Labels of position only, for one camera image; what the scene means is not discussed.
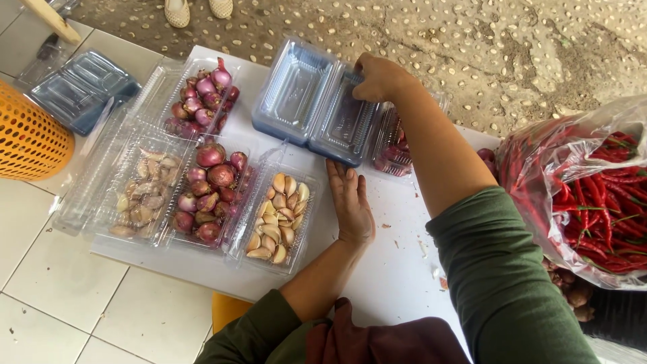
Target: white table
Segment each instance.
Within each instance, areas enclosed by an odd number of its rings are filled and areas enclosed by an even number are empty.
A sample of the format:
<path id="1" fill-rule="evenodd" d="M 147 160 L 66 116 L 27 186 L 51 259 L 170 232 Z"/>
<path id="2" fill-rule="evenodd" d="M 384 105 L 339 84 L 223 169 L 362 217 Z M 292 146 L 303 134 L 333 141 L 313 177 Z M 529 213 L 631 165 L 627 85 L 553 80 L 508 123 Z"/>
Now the white table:
<path id="1" fill-rule="evenodd" d="M 190 57 L 204 58 L 207 54 L 210 57 L 222 56 L 226 64 L 241 67 L 235 81 L 241 89 L 241 96 L 228 119 L 225 135 L 251 135 L 258 139 L 261 151 L 278 145 L 278 139 L 254 130 L 251 123 L 254 99 L 269 69 L 202 47 L 194 48 Z M 495 137 L 457 128 L 475 150 L 494 149 L 499 144 Z M 326 198 L 330 190 L 323 157 L 290 145 L 283 162 L 316 177 L 323 186 L 324 195 L 312 222 L 314 226 L 310 231 L 303 267 L 335 240 L 338 232 L 336 216 L 331 200 Z M 377 238 L 343 292 L 352 300 L 355 324 L 399 324 L 421 317 L 441 317 L 450 324 L 466 348 L 449 293 L 441 290 L 438 278 L 432 277 L 432 271 L 440 265 L 437 250 L 424 229 L 429 215 L 422 198 L 418 197 L 417 183 L 401 185 L 367 176 L 367 185 L 368 200 L 377 224 Z M 270 288 L 278 288 L 284 283 L 284 280 L 264 271 L 232 269 L 225 265 L 222 255 L 179 244 L 171 244 L 165 249 L 152 248 L 98 236 L 91 251 L 252 302 L 260 299 Z"/>

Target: orange perforated basket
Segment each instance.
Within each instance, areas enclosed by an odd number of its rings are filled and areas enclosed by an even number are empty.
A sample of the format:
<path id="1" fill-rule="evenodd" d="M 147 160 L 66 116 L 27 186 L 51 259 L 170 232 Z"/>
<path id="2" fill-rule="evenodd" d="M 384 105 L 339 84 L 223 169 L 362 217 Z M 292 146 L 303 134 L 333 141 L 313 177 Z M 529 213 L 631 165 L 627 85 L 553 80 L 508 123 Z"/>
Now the orange perforated basket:
<path id="1" fill-rule="evenodd" d="M 38 181 L 57 174 L 74 153 L 74 135 L 0 80 L 0 177 Z"/>

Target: white shoe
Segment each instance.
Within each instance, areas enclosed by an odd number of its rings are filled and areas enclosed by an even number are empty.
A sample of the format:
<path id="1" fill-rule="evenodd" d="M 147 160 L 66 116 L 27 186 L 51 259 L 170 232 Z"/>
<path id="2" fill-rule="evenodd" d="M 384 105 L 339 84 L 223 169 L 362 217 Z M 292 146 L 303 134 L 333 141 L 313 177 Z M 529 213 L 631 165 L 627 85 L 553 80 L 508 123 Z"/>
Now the white shoe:
<path id="1" fill-rule="evenodd" d="M 170 25 L 175 28 L 184 28 L 189 25 L 191 14 L 186 0 L 165 0 L 164 15 Z"/>
<path id="2" fill-rule="evenodd" d="M 234 0 L 209 0 L 209 7 L 215 17 L 224 19 L 232 15 L 234 11 Z"/>

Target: green sleeve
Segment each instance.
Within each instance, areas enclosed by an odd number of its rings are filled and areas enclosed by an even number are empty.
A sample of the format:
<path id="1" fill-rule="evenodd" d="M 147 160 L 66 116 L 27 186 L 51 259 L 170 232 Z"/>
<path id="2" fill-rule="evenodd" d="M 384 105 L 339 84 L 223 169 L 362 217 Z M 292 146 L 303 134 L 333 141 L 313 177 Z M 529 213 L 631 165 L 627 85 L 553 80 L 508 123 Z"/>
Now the green sleeve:
<path id="1" fill-rule="evenodd" d="M 427 223 L 475 363 L 598 363 L 501 187 Z"/>
<path id="2" fill-rule="evenodd" d="M 195 364 L 264 363 L 301 320 L 278 290 L 269 291 L 204 344 Z"/>

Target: wooden stick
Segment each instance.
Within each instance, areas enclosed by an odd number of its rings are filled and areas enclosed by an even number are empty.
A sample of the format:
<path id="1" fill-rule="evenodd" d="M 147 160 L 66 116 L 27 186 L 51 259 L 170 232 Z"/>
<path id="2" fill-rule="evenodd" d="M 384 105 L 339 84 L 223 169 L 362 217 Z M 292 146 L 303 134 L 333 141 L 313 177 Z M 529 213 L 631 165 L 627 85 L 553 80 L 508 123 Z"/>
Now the wooden stick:
<path id="1" fill-rule="evenodd" d="M 45 0 L 20 0 L 26 7 L 41 18 L 58 36 L 73 45 L 81 42 L 81 36 L 72 29 L 65 20 L 58 15 L 56 10 L 49 6 Z"/>

